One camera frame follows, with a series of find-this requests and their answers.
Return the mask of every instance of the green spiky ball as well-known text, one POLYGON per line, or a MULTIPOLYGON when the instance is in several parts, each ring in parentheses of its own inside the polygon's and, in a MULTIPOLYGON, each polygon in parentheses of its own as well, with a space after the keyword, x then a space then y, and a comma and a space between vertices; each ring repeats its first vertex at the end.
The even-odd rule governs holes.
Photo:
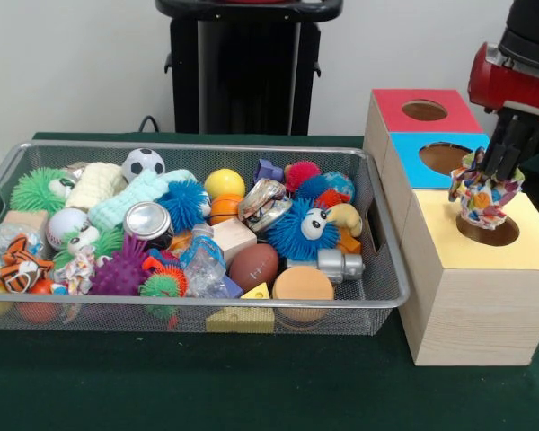
MULTIPOLYGON (((56 269, 62 269, 69 262, 74 259, 74 256, 70 254, 67 248, 68 242, 78 236, 80 231, 73 231, 67 233, 64 236, 62 243, 64 244, 62 250, 54 256, 54 263, 56 264, 56 269)), ((122 244, 124 243, 124 231, 121 228, 110 229, 109 231, 101 231, 100 238, 95 241, 92 245, 96 248, 94 251, 94 256, 98 259, 100 256, 111 256, 114 251, 122 250, 122 244)))
MULTIPOLYGON (((160 296, 177 298, 180 296, 178 282, 169 276, 153 275, 139 287, 141 296, 160 296)), ((146 310, 158 319, 168 320, 178 312, 176 307, 170 305, 146 305, 146 310)))
POLYGON ((49 189, 52 180, 65 178, 59 169, 38 168, 18 180, 10 199, 10 208, 16 211, 36 212, 42 209, 53 216, 62 209, 65 200, 49 189))

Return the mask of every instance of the circular hole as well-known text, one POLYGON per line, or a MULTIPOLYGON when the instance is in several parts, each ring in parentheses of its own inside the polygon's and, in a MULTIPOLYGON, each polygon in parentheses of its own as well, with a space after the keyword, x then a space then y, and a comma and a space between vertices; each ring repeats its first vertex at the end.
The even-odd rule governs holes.
POLYGON ((431 170, 449 176, 463 165, 462 159, 471 152, 464 146, 436 142, 420 149, 421 161, 431 170))
POLYGON ((481 227, 473 226, 466 220, 463 220, 461 215, 458 215, 457 229, 470 240, 485 245, 492 245, 493 247, 510 245, 519 237, 519 227, 509 217, 507 217, 504 224, 498 226, 494 231, 490 231, 488 229, 481 229, 481 227))
POLYGON ((447 110, 434 101, 408 101, 402 106, 402 111, 419 121, 437 121, 447 116, 447 110))

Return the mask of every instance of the metal basket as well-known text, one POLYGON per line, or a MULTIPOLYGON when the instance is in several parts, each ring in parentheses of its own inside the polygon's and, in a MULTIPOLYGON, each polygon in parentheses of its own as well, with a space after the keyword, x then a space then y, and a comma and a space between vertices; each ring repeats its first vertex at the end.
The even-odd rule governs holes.
POLYGON ((0 317, 0 329, 374 335, 391 310, 407 300, 407 276, 375 163, 355 149, 32 141, 14 148, 0 165, 0 221, 13 187, 30 170, 77 161, 122 163, 128 152, 140 146, 158 151, 168 170, 189 169, 199 180, 226 167, 240 172, 246 184, 251 184, 260 158, 277 166, 312 160, 324 172, 348 174, 356 185, 355 205, 366 227, 360 238, 367 265, 362 279, 337 286, 333 301, 0 294, 0 302, 12 304, 0 317), (175 307, 176 318, 160 320, 148 312, 148 306, 175 307), (216 319, 210 316, 222 310, 226 323, 207 324, 216 319), (292 312, 323 317, 311 326, 292 327, 287 321, 292 312))

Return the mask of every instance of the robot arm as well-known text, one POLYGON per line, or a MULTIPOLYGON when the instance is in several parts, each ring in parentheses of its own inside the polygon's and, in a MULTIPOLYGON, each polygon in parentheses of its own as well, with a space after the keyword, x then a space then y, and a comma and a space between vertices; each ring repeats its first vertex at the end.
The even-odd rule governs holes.
POLYGON ((539 0, 515 0, 499 45, 483 44, 473 61, 469 97, 499 121, 479 169, 513 175, 539 140, 539 0))

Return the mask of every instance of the soccer ball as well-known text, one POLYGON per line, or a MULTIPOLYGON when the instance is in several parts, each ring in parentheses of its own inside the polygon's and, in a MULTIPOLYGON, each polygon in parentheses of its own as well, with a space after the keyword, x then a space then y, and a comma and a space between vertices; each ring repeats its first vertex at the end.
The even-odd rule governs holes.
POLYGON ((128 182, 132 182, 144 169, 151 169, 158 175, 163 174, 165 163, 160 154, 148 148, 138 148, 130 152, 122 164, 122 175, 128 182))

